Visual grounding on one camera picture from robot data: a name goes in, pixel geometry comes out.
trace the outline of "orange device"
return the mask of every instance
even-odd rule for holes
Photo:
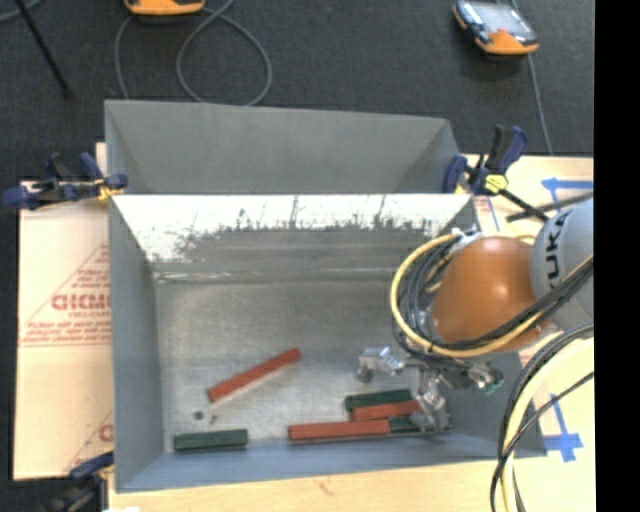
[[[140,16],[180,16],[204,8],[205,0],[124,0],[124,5]]]
[[[514,8],[491,2],[457,0],[458,24],[487,55],[520,57],[538,49],[538,36]]]

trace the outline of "green wooden bar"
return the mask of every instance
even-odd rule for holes
[[[344,399],[347,411],[352,411],[358,407],[369,407],[371,405],[392,404],[395,402],[406,402],[411,400],[411,391],[408,389],[391,389],[388,391],[377,391],[374,393],[361,393],[349,395]]]
[[[217,432],[178,434],[173,438],[173,447],[176,452],[216,450],[242,447],[248,442],[249,432],[247,429],[219,430]]]
[[[408,416],[395,416],[389,418],[389,427],[392,434],[404,434],[408,432],[420,432],[420,429],[413,424]]]

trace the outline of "blue clamp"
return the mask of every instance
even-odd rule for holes
[[[69,169],[61,161],[60,155],[54,153],[45,165],[43,180],[30,187],[19,185],[6,189],[2,193],[2,203],[10,208],[35,210],[67,201],[108,197],[129,184],[124,174],[104,176],[89,153],[81,153],[79,159],[83,181],[65,182],[63,175],[69,175]]]
[[[113,465],[113,452],[107,452],[88,460],[72,469],[68,475],[74,484],[51,499],[46,512],[79,512],[91,500],[96,500],[96,510],[104,510],[108,506],[108,489],[106,480],[100,471]]]
[[[496,125],[493,146],[486,160],[481,154],[475,167],[471,167],[466,157],[455,155],[445,170],[442,191],[455,192],[458,184],[461,184],[467,192],[474,195],[501,193],[508,184],[507,169],[520,158],[527,143],[527,136],[517,126],[506,133],[502,125]]]

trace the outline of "gray box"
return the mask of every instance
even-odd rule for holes
[[[455,152],[446,121],[407,119],[420,150],[397,136],[401,116],[147,102],[107,102],[107,114],[108,170],[132,178],[109,211],[118,491],[496,457],[514,355],[496,361],[506,379],[491,396],[443,390],[447,434],[286,438],[292,423],[345,420],[347,394],[416,388],[411,373],[364,384],[356,370],[365,347],[393,345],[397,266],[475,221],[469,196],[435,193],[434,162]],[[234,136],[209,151],[221,134]],[[294,346],[296,364],[208,401],[207,387]],[[232,428],[248,429],[246,448],[174,453],[176,434]],[[544,453],[537,433],[520,453]]]

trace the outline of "cable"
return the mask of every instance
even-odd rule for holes
[[[543,352],[540,357],[532,360],[533,363],[530,361],[527,364],[519,382],[514,386],[511,398],[507,402],[509,405],[505,412],[506,427],[504,435],[501,433],[501,439],[499,439],[499,444],[503,447],[502,450],[517,435],[529,403],[548,375],[563,361],[594,346],[593,338],[583,338],[583,336],[588,336],[592,333],[593,323],[565,331],[541,349]],[[507,511],[519,510],[516,503],[517,491],[513,477],[512,456],[507,457],[504,461],[500,479]]]
[[[509,2],[515,11],[520,12],[520,7],[518,7],[516,0],[509,0]],[[544,138],[544,142],[547,146],[547,152],[552,156],[553,148],[551,147],[551,139],[549,138],[549,132],[547,130],[547,121],[545,119],[544,109],[542,108],[542,100],[540,99],[540,88],[538,86],[536,68],[533,62],[533,56],[530,53],[527,54],[527,67],[529,68],[529,76],[531,77],[533,97],[536,103],[536,114],[538,115],[538,121],[540,122],[540,127],[542,129],[542,137]]]
[[[36,7],[38,4],[42,3],[43,0],[33,0],[31,3],[27,4],[27,9],[32,9]],[[14,9],[13,11],[9,11],[4,14],[0,14],[0,23],[4,23],[5,21],[12,20],[13,18],[17,18],[20,16],[20,10]]]
[[[232,20],[231,18],[229,18],[228,16],[224,16],[222,14],[223,12],[228,10],[234,2],[235,2],[235,0],[227,0],[227,2],[217,10],[212,10],[212,9],[209,9],[209,8],[205,7],[203,9],[203,11],[208,13],[209,16],[200,25],[198,25],[193,32],[191,32],[189,34],[189,36],[185,39],[184,43],[182,44],[182,46],[180,47],[180,49],[178,51],[178,55],[177,55],[177,58],[176,58],[176,64],[175,64],[176,75],[177,75],[178,80],[180,82],[180,85],[184,89],[184,91],[193,100],[195,100],[197,102],[205,103],[206,101],[203,98],[201,98],[200,96],[198,96],[191,89],[191,87],[189,86],[189,84],[185,80],[184,75],[182,73],[182,60],[183,60],[183,57],[184,57],[184,54],[185,54],[185,51],[186,51],[187,47],[191,44],[193,39],[198,34],[200,34],[200,32],[202,32],[206,27],[211,25],[216,20],[220,20],[220,21],[223,21],[223,22],[227,23],[228,25],[233,27],[235,30],[240,32],[240,34],[242,34],[244,37],[246,37],[249,40],[249,42],[251,44],[253,44],[254,47],[258,50],[258,52],[260,53],[260,57],[262,58],[262,60],[264,62],[265,71],[266,71],[265,85],[262,88],[262,91],[255,98],[253,98],[251,101],[246,103],[245,106],[252,106],[252,105],[258,104],[259,102],[261,102],[265,98],[265,96],[267,95],[267,93],[271,89],[271,85],[273,83],[273,70],[272,70],[271,60],[269,59],[269,56],[268,56],[266,50],[260,44],[260,42],[251,34],[251,32],[249,32],[246,28],[244,28],[238,22],[236,22],[236,21]],[[128,91],[127,86],[126,86],[125,81],[124,81],[124,76],[123,76],[122,68],[121,68],[121,64],[120,64],[120,53],[121,53],[120,52],[120,47],[122,45],[123,34],[124,34],[126,28],[131,23],[132,19],[133,19],[133,16],[129,16],[120,25],[120,28],[118,29],[118,32],[116,34],[116,39],[115,39],[115,44],[114,44],[115,71],[116,71],[116,76],[117,76],[117,79],[118,79],[118,85],[120,86],[121,94],[125,99],[129,99],[130,95],[129,95],[129,91]]]
[[[584,284],[593,272],[593,255],[587,258],[555,288],[536,300],[529,308],[525,309],[504,325],[494,329],[473,340],[462,340],[457,343],[446,343],[437,334],[425,333],[418,320],[417,312],[417,286],[424,289],[433,288],[432,283],[422,286],[419,279],[429,274],[430,277],[438,276],[451,258],[445,254],[461,237],[460,234],[445,235],[432,240],[416,249],[400,265],[394,275],[390,289],[390,304],[394,322],[404,336],[413,343],[421,346],[425,352],[446,357],[474,357],[497,350],[520,336],[525,331],[541,324],[551,317],[562,305],[564,305]],[[411,266],[417,266],[408,278],[408,283],[403,293],[399,293],[400,284],[405,280],[405,274]],[[401,296],[404,296],[405,316],[400,311]],[[407,340],[402,338],[401,345],[406,346]]]
[[[260,92],[260,94],[258,94],[258,96],[256,96],[253,100],[251,100],[246,105],[247,106],[252,106],[252,105],[256,105],[257,103],[260,103],[264,99],[264,97],[267,95],[267,93],[269,92],[269,89],[271,88],[271,84],[272,84],[272,81],[273,81],[273,71],[272,71],[272,68],[271,68],[271,61],[270,61],[269,56],[267,55],[267,52],[265,51],[264,47],[260,44],[260,42],[246,28],[244,28],[242,25],[238,24],[237,22],[235,22],[231,18],[222,15],[222,13],[234,1],[235,0],[229,0],[227,2],[227,4],[225,4],[222,8],[218,9],[217,11],[212,11],[211,9],[205,8],[204,11],[208,12],[210,14],[209,18],[206,19],[203,23],[201,23],[189,35],[189,37],[187,37],[187,39],[185,40],[185,42],[181,46],[180,51],[178,52],[178,57],[176,59],[176,74],[178,76],[178,80],[180,81],[180,85],[182,85],[182,88],[187,92],[187,94],[189,96],[191,96],[192,99],[194,99],[194,100],[196,100],[196,101],[198,101],[200,103],[206,103],[206,101],[204,99],[202,99],[200,96],[198,96],[195,92],[193,92],[191,87],[189,87],[189,85],[187,84],[186,80],[184,79],[184,76],[183,76],[183,73],[182,73],[182,58],[184,56],[185,50],[187,49],[189,44],[191,44],[191,41],[196,37],[196,35],[198,35],[202,30],[204,30],[206,27],[208,27],[210,24],[212,24],[214,21],[216,21],[218,19],[220,19],[221,21],[224,21],[225,23],[231,25],[238,32],[240,32],[242,35],[244,35],[256,47],[256,49],[260,53],[260,56],[262,57],[264,65],[265,65],[266,74],[267,74],[265,85],[264,85],[262,91]]]
[[[555,395],[553,398],[545,402],[541,405],[534,413],[532,413],[526,422],[522,424],[517,434],[512,438],[511,442],[504,448],[501,457],[499,458],[496,469],[493,473],[493,477],[491,479],[491,489],[490,489],[490,499],[491,499],[491,510],[493,512],[497,511],[495,495],[498,489],[498,483],[500,481],[500,475],[504,470],[505,463],[507,459],[514,453],[517,445],[520,443],[524,435],[531,430],[531,428],[536,424],[536,422],[540,419],[540,417],[547,412],[554,404],[562,400],[565,396],[572,393],[576,389],[582,387],[587,382],[591,381],[595,377],[595,372],[590,372],[580,380],[569,386],[567,389],[562,391],[561,393]],[[523,509],[523,505],[518,504],[518,510]]]

